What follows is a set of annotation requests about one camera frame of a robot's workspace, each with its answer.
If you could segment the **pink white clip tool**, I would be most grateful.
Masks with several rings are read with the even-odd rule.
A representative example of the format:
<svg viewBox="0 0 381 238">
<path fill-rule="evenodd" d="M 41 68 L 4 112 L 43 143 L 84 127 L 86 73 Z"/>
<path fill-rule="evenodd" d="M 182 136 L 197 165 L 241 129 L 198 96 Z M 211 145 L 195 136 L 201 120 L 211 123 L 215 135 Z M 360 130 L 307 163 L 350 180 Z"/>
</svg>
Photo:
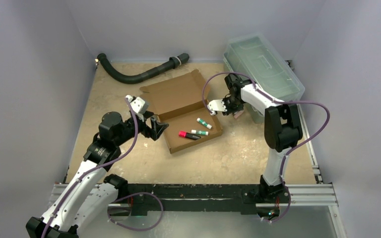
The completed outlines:
<svg viewBox="0 0 381 238">
<path fill-rule="evenodd" d="M 240 116 L 243 114 L 243 112 L 244 112 L 244 111 L 238 111 L 238 112 L 235 112 L 235 113 L 233 113 L 233 117 L 234 117 L 235 119 L 237 119 L 238 117 L 240 117 Z"/>
</svg>

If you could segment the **black red marker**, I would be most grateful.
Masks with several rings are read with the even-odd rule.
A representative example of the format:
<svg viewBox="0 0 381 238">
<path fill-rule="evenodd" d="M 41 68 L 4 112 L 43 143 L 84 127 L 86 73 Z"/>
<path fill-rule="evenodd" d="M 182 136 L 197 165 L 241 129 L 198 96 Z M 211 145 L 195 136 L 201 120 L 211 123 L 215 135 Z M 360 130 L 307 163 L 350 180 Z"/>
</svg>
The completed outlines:
<svg viewBox="0 0 381 238">
<path fill-rule="evenodd" d="M 201 139 L 201 137 L 199 135 L 188 133 L 188 132 L 185 132 L 185 131 L 180 131 L 179 132 L 179 137 L 187 138 L 187 139 L 191 139 L 191 140 L 199 140 L 199 139 Z"/>
</svg>

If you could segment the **green white tube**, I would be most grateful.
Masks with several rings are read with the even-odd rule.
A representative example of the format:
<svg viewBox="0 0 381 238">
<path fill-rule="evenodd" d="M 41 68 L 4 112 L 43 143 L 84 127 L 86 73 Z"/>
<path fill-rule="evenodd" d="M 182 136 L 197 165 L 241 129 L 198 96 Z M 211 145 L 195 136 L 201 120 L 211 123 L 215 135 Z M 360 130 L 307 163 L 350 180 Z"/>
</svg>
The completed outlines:
<svg viewBox="0 0 381 238">
<path fill-rule="evenodd" d="M 197 118 L 196 121 L 197 121 L 199 124 L 203 125 L 204 127 L 208 128 L 208 129 L 212 129 L 212 125 L 209 124 L 209 123 L 207 123 L 207 122 L 204 121 L 203 119 L 201 119 L 201 118 Z"/>
<path fill-rule="evenodd" d="M 191 133 L 195 134 L 195 135 L 202 135 L 202 136 L 208 136 L 209 135 L 208 131 L 194 130 L 194 129 L 191 130 Z"/>
</svg>

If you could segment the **brown cardboard box sheet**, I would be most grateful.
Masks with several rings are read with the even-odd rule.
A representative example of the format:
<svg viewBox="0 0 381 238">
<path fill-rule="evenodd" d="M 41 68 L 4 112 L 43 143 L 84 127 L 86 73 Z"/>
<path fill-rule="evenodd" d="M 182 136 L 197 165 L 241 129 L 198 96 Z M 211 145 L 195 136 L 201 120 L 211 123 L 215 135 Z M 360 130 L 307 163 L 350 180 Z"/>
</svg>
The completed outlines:
<svg viewBox="0 0 381 238">
<path fill-rule="evenodd" d="M 184 75 L 140 87 L 140 95 L 148 102 L 148 110 L 158 116 L 160 122 L 168 123 L 169 127 L 163 132 L 171 154 L 192 146 L 207 142 L 223 134 L 223 128 L 216 116 L 211 116 L 205 107 L 209 86 L 199 70 Z M 212 125 L 208 129 L 199 124 L 201 118 Z M 208 131 L 208 136 L 199 140 L 179 137 L 180 131 Z"/>
</svg>

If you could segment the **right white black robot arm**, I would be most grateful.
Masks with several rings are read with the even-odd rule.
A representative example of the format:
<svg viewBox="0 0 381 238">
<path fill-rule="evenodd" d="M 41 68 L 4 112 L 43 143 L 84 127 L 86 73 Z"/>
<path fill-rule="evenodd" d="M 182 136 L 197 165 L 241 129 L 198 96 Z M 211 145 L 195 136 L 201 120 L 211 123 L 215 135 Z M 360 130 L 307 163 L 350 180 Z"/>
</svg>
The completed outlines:
<svg viewBox="0 0 381 238">
<path fill-rule="evenodd" d="M 303 136 L 297 105 L 285 104 L 236 73 L 228 74 L 225 83 L 229 93 L 222 99 L 223 115 L 236 114 L 244 109 L 245 104 L 263 114 L 263 135 L 270 150 L 258 189 L 249 192 L 248 196 L 255 201 L 270 202 L 284 191 L 285 154 L 296 147 Z"/>
</svg>

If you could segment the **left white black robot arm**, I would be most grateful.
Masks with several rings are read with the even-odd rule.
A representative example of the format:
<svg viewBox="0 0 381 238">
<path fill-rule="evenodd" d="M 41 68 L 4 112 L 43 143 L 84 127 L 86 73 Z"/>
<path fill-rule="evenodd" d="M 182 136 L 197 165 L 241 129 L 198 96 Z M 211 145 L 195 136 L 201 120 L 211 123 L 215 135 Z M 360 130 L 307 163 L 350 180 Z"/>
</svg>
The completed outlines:
<svg viewBox="0 0 381 238">
<path fill-rule="evenodd" d="M 99 131 L 87 148 L 75 177 L 60 197 L 39 218 L 31 217 L 26 229 L 31 238 L 77 238 L 81 229 L 112 202 L 133 203 L 128 181 L 115 174 L 107 175 L 112 164 L 128 153 L 121 153 L 120 145 L 142 134 L 157 140 L 168 123 L 158 122 L 152 112 L 131 114 L 127 120 L 117 112 L 103 115 Z"/>
</svg>

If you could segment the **clear plastic storage bin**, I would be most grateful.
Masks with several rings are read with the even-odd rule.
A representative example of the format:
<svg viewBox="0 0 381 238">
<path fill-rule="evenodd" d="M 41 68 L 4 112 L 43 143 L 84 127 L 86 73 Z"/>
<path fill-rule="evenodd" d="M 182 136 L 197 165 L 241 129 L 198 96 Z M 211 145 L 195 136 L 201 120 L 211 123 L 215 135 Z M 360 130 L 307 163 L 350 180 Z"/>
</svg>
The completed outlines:
<svg viewBox="0 0 381 238">
<path fill-rule="evenodd" d="M 223 54 L 224 70 L 250 76 L 264 91 L 283 101 L 298 101 L 305 87 L 288 62 L 261 34 L 228 41 Z"/>
</svg>

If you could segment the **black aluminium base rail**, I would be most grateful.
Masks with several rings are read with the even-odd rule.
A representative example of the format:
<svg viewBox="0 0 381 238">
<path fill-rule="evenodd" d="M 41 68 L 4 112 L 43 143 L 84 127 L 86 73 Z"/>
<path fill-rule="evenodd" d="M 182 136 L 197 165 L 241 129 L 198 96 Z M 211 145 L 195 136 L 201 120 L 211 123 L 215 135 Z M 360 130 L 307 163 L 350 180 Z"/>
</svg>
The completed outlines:
<svg viewBox="0 0 381 238">
<path fill-rule="evenodd" d="M 133 216 L 145 216 L 150 211 L 177 212 L 238 212 L 242 215 L 259 215 L 274 220 L 288 206 L 332 206 L 337 199 L 332 185 L 289 185 L 272 200 L 255 201 L 248 196 L 256 192 L 257 184 L 144 184 L 129 183 L 133 203 L 112 202 L 108 207 L 129 208 Z"/>
</svg>

